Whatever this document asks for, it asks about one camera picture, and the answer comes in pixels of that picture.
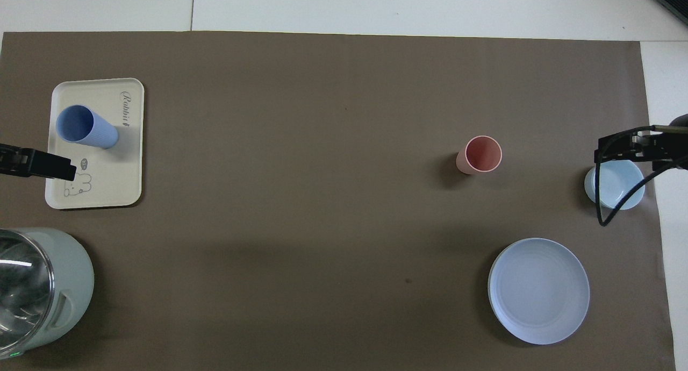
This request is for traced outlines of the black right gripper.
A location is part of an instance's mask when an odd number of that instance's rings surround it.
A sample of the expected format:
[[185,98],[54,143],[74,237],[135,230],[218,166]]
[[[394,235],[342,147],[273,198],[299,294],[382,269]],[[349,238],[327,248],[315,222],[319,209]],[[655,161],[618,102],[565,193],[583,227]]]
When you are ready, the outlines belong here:
[[654,125],[653,134],[647,130],[631,130],[598,140],[593,153],[595,163],[610,161],[652,162],[652,170],[687,170],[687,114],[673,119],[668,125]]

